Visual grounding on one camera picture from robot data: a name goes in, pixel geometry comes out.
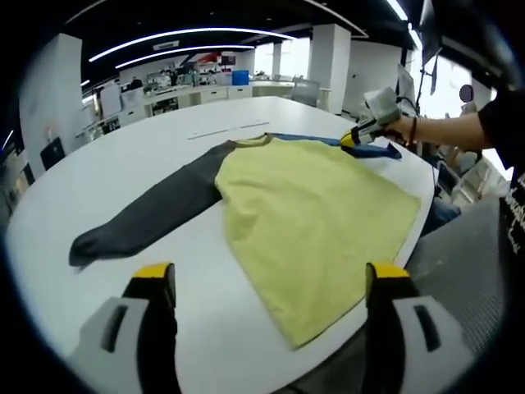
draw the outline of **desk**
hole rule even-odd
[[[220,86],[220,85],[209,85],[209,86],[198,86],[195,88],[185,87],[184,89],[168,90],[164,93],[144,96],[144,105],[150,106],[158,103],[162,100],[168,100],[173,98],[179,98],[181,108],[191,107],[193,105],[199,105],[205,103],[204,94],[208,92],[218,92],[219,99],[232,99],[231,91],[235,88],[252,88],[254,97],[262,96],[277,96],[282,97],[287,94],[291,94],[291,90],[294,87],[293,82],[276,82],[276,81],[265,81],[258,80],[250,82],[246,86]],[[327,109],[328,107],[328,96],[330,94],[329,89],[321,88],[319,94],[321,109]]]
[[[254,120],[270,124],[186,138],[190,132]],[[59,355],[69,355],[81,325],[108,297],[122,293],[135,270],[170,260],[176,265],[176,366],[182,392],[269,393],[315,368],[363,325],[364,302],[306,346],[290,350],[228,248],[222,202],[128,259],[98,261],[79,272],[68,265],[68,252],[79,234],[111,219],[150,186],[227,139],[263,132],[339,138],[353,125],[283,98],[240,98],[146,119],[67,156],[30,187],[7,230],[14,278],[43,337]],[[396,260],[404,266],[434,185],[430,165],[399,150],[402,160],[363,163],[422,199]]]

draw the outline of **white cabinet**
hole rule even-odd
[[[100,91],[100,103],[105,117],[122,111],[121,87],[117,84],[106,86]]]
[[[253,97],[253,88],[251,86],[228,87],[228,99],[246,99],[247,97]]]
[[[228,99],[226,88],[211,89],[200,93],[200,102],[202,104],[226,99]]]
[[[118,114],[118,121],[121,127],[135,123],[136,121],[142,121],[148,117],[146,108],[144,106],[128,108]]]
[[[179,96],[179,108],[187,107],[191,107],[191,95],[183,94],[182,96]]]

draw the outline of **person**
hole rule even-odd
[[[170,80],[171,80],[171,86],[176,86],[177,85],[177,77],[178,77],[177,71],[175,71],[175,70],[168,70],[168,75],[169,75]]]
[[[472,85],[463,85],[459,90],[459,99],[464,102],[461,106],[461,116],[477,112],[476,103],[474,103],[474,88]]]
[[[166,89],[171,86],[171,78],[166,70],[161,71],[161,76],[157,78],[157,83],[161,89]]]
[[[387,127],[408,141],[475,151],[495,148],[505,167],[514,167],[509,193],[500,201],[500,206],[506,244],[511,255],[520,259],[525,257],[525,133],[516,127],[516,121],[524,109],[525,89],[501,90],[497,98],[479,112],[452,119],[401,117]]]
[[[130,89],[142,88],[142,80],[137,79],[136,76],[133,77],[133,80],[130,83]]]

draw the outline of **shirt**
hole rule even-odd
[[[290,138],[218,145],[79,236],[71,257],[137,253],[222,199],[233,255],[290,345],[303,345],[364,297],[367,262],[395,260],[420,200],[329,140]]]
[[[132,80],[130,83],[130,89],[142,88],[142,80]]]
[[[525,257],[525,133],[514,122],[525,109],[525,90],[499,91],[479,113],[487,139],[506,168],[514,167],[509,193],[501,200],[504,230],[514,255]]]

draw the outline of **chair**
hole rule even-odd
[[[313,80],[296,80],[292,89],[291,99],[298,103],[316,107],[321,86]]]

